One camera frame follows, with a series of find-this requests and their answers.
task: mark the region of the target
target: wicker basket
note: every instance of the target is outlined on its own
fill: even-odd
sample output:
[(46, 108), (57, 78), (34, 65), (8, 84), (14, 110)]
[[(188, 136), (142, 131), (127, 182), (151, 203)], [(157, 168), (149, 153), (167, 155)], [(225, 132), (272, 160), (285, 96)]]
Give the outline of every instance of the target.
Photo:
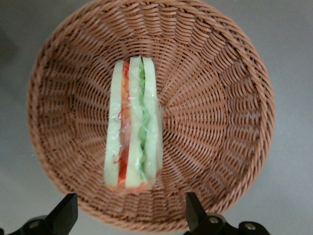
[[(152, 191), (103, 185), (111, 76), (117, 60), (156, 66), (164, 164)], [(97, 0), (67, 17), (41, 49), (27, 113), (55, 186), (104, 223), (140, 232), (186, 229), (185, 194), (223, 212), (252, 185), (274, 125), (268, 73), (249, 38), (199, 0)]]

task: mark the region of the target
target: plastic wrap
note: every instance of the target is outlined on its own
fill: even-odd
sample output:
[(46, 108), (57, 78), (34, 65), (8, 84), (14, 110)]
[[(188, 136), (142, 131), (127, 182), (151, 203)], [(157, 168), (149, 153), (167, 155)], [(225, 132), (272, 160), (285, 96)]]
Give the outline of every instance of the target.
[(152, 60), (117, 62), (104, 165), (107, 187), (118, 193), (152, 189), (162, 169), (162, 120)]

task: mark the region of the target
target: sandwich filling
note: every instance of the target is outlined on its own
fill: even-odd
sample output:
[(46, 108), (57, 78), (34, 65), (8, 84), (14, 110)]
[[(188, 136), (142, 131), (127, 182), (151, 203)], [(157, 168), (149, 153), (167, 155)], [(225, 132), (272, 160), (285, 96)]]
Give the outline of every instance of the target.
[[(126, 181), (126, 172), (128, 164), (128, 155), (130, 149), (130, 139), (132, 132), (132, 118), (131, 118), (131, 101), (130, 101), (130, 91), (129, 91), (129, 62), (123, 62), (122, 70), (122, 80), (121, 80), (121, 111), (118, 114), (118, 119), (121, 121), (120, 129), (120, 151), (118, 156), (114, 156), (116, 160), (114, 164), (119, 164), (119, 174), (118, 183), (123, 184)], [(147, 128), (149, 123), (149, 114), (144, 104), (144, 92), (145, 92), (145, 71), (142, 60), (139, 64), (139, 78), (140, 78), (140, 94), (139, 94), (139, 104), (142, 108), (142, 125), (139, 129), (138, 138), (140, 140), (140, 148), (142, 150), (142, 156), (139, 159), (138, 172), (140, 173), (142, 180), (146, 181), (147, 177), (144, 172), (144, 165), (146, 162), (145, 154), (145, 142), (147, 139)]]

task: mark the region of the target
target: screw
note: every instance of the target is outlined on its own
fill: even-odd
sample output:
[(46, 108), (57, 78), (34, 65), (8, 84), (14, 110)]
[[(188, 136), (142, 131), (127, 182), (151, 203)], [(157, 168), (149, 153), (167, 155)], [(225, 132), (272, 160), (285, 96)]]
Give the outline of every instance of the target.
[(256, 230), (256, 227), (251, 223), (246, 223), (245, 227), (249, 230)]
[(37, 221), (32, 222), (32, 223), (29, 225), (29, 228), (30, 228), (30, 229), (33, 229), (33, 228), (36, 228), (38, 225), (39, 225), (39, 221), (37, 220)]
[(209, 220), (212, 224), (217, 224), (219, 222), (219, 220), (216, 217), (210, 217)]

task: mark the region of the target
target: table surface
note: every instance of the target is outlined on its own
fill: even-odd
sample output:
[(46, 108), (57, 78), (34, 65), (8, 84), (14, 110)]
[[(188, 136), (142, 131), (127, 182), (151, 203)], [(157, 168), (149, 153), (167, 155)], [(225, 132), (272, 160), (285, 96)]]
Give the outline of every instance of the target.
[[(7, 233), (47, 214), (63, 198), (32, 148), (25, 116), (38, 50), (86, 0), (0, 0), (0, 227)], [(224, 216), (252, 220), (271, 234), (312, 234), (313, 1), (207, 0), (252, 40), (274, 88), (276, 125), (266, 164)], [(80, 211), (71, 235), (125, 235)]]

